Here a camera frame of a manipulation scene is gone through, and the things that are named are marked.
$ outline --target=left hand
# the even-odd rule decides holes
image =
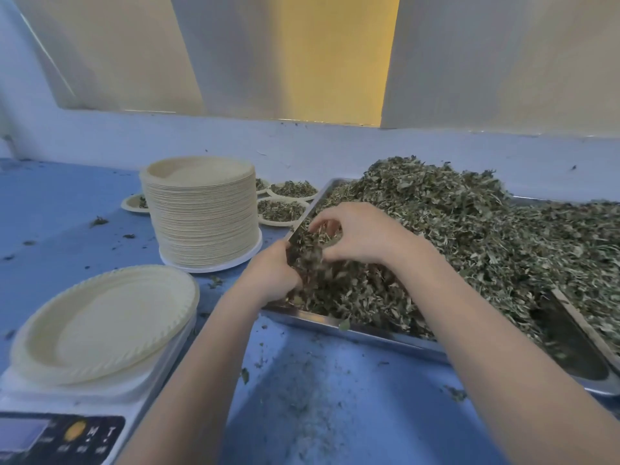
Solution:
[[[290,243],[278,240],[258,253],[239,277],[237,284],[252,291],[265,305],[282,299],[294,288],[301,288],[297,271],[286,262],[286,249]]]

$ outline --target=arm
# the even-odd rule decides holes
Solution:
[[[117,465],[214,464],[245,347],[260,309],[301,284],[286,242],[255,256],[226,292]]]
[[[370,204],[324,210],[312,231],[342,226],[326,260],[386,265],[405,285],[491,435],[515,464],[612,464],[620,423],[456,273],[423,237]]]

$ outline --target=plate stack on scale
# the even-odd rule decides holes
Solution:
[[[222,157],[161,160],[140,180],[162,261],[215,272],[247,261],[262,244],[252,163]]]

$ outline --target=stack of paper plates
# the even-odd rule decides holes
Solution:
[[[173,158],[151,164],[140,180],[164,263],[208,272],[260,249],[252,163]]]
[[[196,311],[200,290],[178,269],[133,266],[52,298],[19,330],[11,365],[46,385],[97,379],[161,349]]]

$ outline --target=digital scale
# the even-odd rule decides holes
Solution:
[[[196,323],[165,347],[90,382],[43,386],[9,367],[0,377],[0,464],[112,464],[151,406]]]

